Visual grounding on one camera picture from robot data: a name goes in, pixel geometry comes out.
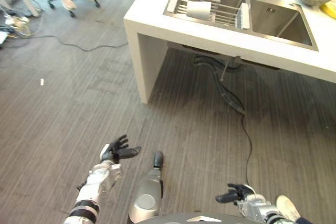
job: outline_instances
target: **floor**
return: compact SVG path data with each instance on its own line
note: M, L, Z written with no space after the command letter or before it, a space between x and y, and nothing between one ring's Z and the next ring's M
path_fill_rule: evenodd
M99 0L101 9L76 0L75 19L58 2L50 10L37 1L44 12L31 21L36 36L86 49L127 40L122 19L134 0ZM245 183L248 139L207 69L193 67L194 55L169 50L144 105L128 46L83 52L54 38L6 44L19 45L0 50L0 223L62 223L103 145L123 133L143 150L122 161L98 223L125 223L156 150L165 155L162 214L239 215L214 198L228 182ZM250 184L272 202L289 196L314 223L333 223L336 84L261 67L228 73L224 83L247 110Z

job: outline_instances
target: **power cord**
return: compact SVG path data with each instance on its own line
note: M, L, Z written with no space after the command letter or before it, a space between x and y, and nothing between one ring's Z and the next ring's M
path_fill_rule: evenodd
M247 156L247 159L246 159L246 164L245 164L245 180L246 180L246 184L247 185L250 185L249 184L249 181L248 181L248 176L247 176L247 173L248 173L248 162L251 158L251 155L252 155L252 150L253 150L253 146L252 146L252 140L249 136L249 134L247 133L247 130L245 128L245 123L244 123L244 119L245 119L245 107L243 105L243 102L241 101L241 99L236 95L234 94L232 91L230 91L227 87L225 87L221 82L220 82L220 79L219 79L219 76L217 74L217 71L216 71L216 67L217 68L220 68L220 69L224 69L224 64L221 63L219 60L217 59L214 59L212 57L208 57L208 56L198 56L195 58L194 60L194 65L195 66L200 66L200 65L204 65L204 66L207 66L211 71L212 71L212 74L213 74L213 77L214 77L214 80L215 80L215 83L216 83L216 86L221 94L221 97L224 99L224 101L231 107L233 108L237 113L241 114L242 117L241 117L241 126L248 138L248 141L249 141L249 154ZM238 68L233 68L232 69L232 72L236 72L238 71L239 69Z
M124 47L128 44L128 42L124 43L124 44L121 44L121 45L118 45L118 46L112 46L112 45L100 45L100 46L96 46L96 47L93 47L93 48L90 48L90 49L85 49L85 48L82 48L76 44L69 44L69 43L64 43L60 38L58 38L57 36L55 35L41 35L41 36L36 36L36 37L30 37L30 38L22 38L24 40L30 40L30 39L40 39L40 38L56 38L58 40L58 42L60 42L62 45L64 46L70 46L70 47L76 47L84 52L92 52L98 48L102 48L102 47L108 47L108 48L120 48L120 47ZM29 43L29 41L27 43L24 43L22 45L18 45L18 46L2 46L2 47L7 47L7 48L16 48L16 47L23 47L25 45L27 45Z

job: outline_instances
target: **black cable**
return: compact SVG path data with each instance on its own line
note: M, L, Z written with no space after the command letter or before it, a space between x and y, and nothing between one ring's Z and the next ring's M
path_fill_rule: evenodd
M90 48L90 49L84 49L76 44L68 44L68 43L64 43L60 38L58 38L57 36L55 35L42 35L42 36L37 36L37 37L30 37L30 38L18 38L18 39L26 39L26 40L29 40L29 39L39 39L39 38L56 38L58 40L58 42L60 42L62 45L64 46L71 46L71 47L77 47L78 49L84 51L84 52L91 52L91 51L94 51L98 48L102 48L102 47L109 47L109 48L120 48L120 47L123 47L123 46L126 46L128 44L128 42L124 43L124 44L121 44L121 45L118 45L118 46L111 46L111 45L100 45L100 46L96 46L96 47L93 47L93 48ZM18 45L18 46L3 46L3 47L8 47L8 48L16 48L16 47L23 47L25 45L27 45L29 42L25 43L25 44L22 44L22 45Z
M243 127L243 130L244 130L244 132L245 132L245 134L246 134L246 136L247 136L247 138L248 138L248 141L249 141L249 143L250 143L250 152L249 152L249 154L248 154L248 157L247 157L247 159L246 159L246 164L245 164L245 180L246 180L246 184L247 185L250 185L249 184L249 182L248 182L248 176L247 176L247 170L248 170L248 162L249 162L249 160L250 160L250 157L251 157L251 155L252 155L252 140L251 140L251 138L250 138L250 136L249 136L249 134L247 133L247 130L246 130L246 128L245 128L245 125L244 125L244 118L245 118L245 115L243 115L242 117L241 117L241 126Z
M208 68L210 68L213 72L213 76L215 77L215 83L216 83L216 86L217 88L219 89L219 92L222 94L224 92L221 92L221 90L225 90L227 93L229 93L230 95L232 95L239 103L239 105L241 106L241 108L239 108L231 99L228 99L227 95L222 95L222 98L228 103L229 106L231 106L231 108L233 108L237 113L241 114L242 117L241 117L241 126L248 138L248 141L249 141L249 154L248 154L248 157L246 159L246 163L245 163L245 180L246 180L246 184L249 185L249 181L248 181L248 176L247 176L247 173L248 173L248 162L251 158L251 155L252 155L252 150L253 150L253 147L252 147L252 140L249 136L249 134L247 133L247 130L245 128L245 124L244 124L244 119L245 119L245 107L244 107L244 104L243 102L241 101L241 99L239 99L239 97L234 94L232 91L230 91L228 88L226 88L222 83L220 83L219 81L219 77L218 77L218 74L216 73L216 69L215 69L215 66L218 67L218 68L221 68L222 66L222 63L216 59L211 59L211 57L207 57L207 56L200 56L200 57L197 57L195 58L195 63L194 63L195 66L197 65L205 65L207 66Z

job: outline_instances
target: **stainless steel sink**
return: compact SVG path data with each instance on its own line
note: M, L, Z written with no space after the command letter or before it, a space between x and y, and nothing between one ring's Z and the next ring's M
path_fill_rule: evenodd
M250 0L252 30L312 46L305 22L299 11L259 0Z
M187 16L188 1L211 2L209 19ZM247 13L242 11L246 6ZM281 0L169 0L164 15L318 51L302 8L294 3ZM247 25L242 25L242 20L247 20Z

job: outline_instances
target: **robotic leg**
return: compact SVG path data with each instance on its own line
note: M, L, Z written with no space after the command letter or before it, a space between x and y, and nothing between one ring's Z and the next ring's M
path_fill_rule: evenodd
M163 154L162 152L156 152L153 169L140 182L135 201L129 212L128 223L138 223L159 215L163 196L162 165Z

